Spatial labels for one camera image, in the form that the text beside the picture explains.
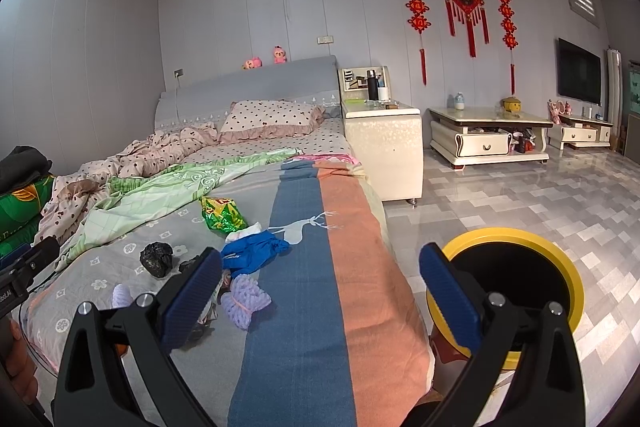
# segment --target metal screw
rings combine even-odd
[[[142,295],[138,295],[136,298],[136,304],[141,308],[146,308],[147,306],[151,306],[151,303],[154,301],[154,296],[151,293],[143,293]]]
[[[549,302],[549,311],[551,311],[554,315],[562,315],[562,305],[555,301]]]
[[[91,311],[91,308],[92,308],[91,302],[84,301],[78,306],[78,313],[81,315],[86,315],[88,312]]]
[[[504,303],[507,302],[507,299],[504,298],[504,295],[498,292],[489,293],[489,302],[493,306],[498,306],[498,308],[502,308]]]

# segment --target finger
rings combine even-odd
[[[33,402],[36,401],[37,396],[38,396],[38,381],[35,379],[35,377],[31,377],[31,380],[27,386],[27,391],[25,391],[24,396],[22,397],[22,401],[27,405],[31,405]]]
[[[14,342],[9,356],[6,359],[6,371],[10,377],[16,377],[26,365],[29,355],[27,353],[27,342],[24,339]]]
[[[28,359],[24,370],[11,381],[11,384],[14,387],[15,392],[18,393],[18,396],[23,397],[26,394],[31,378],[33,378],[33,374],[35,372],[36,365],[33,363],[33,360]]]
[[[9,319],[9,324],[11,326],[11,334],[14,336],[14,339],[19,341],[22,338],[22,333],[20,333],[20,326],[13,319]]]

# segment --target television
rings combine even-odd
[[[558,94],[600,105],[600,57],[558,39]]]

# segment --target green quilt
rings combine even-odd
[[[20,230],[7,237],[4,241],[0,241],[0,259],[5,255],[12,253],[22,243],[33,243],[33,238],[38,233],[38,224],[42,216],[37,214],[32,217],[31,220],[24,225]]]
[[[78,231],[60,248],[55,270],[61,272],[87,250],[166,216],[254,167],[281,162],[298,154],[297,149],[283,148],[236,156],[231,163],[228,159],[184,163],[169,167],[152,178],[134,178],[131,183],[111,178],[111,196],[89,211]]]
[[[40,214],[51,198],[52,188],[53,176],[44,176],[27,187],[0,196],[0,241],[7,240]]]

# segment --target pillow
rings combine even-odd
[[[232,105],[220,129],[220,143],[303,136],[322,123],[322,108],[282,100],[244,100]]]

